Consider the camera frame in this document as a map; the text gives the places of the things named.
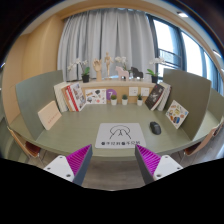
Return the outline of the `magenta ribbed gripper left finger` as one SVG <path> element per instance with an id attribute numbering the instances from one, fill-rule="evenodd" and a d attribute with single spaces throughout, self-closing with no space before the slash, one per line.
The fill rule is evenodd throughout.
<path id="1" fill-rule="evenodd" d="M 81 186 L 91 157 L 92 145 L 87 145 L 68 156 L 57 156 L 44 170 Z"/>

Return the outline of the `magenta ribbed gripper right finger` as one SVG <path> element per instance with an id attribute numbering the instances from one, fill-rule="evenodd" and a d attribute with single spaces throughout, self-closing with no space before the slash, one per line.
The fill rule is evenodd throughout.
<path id="1" fill-rule="evenodd" d="M 135 156 L 145 184 L 182 169 L 182 166 L 169 155 L 159 156 L 141 145 L 135 146 Z"/>

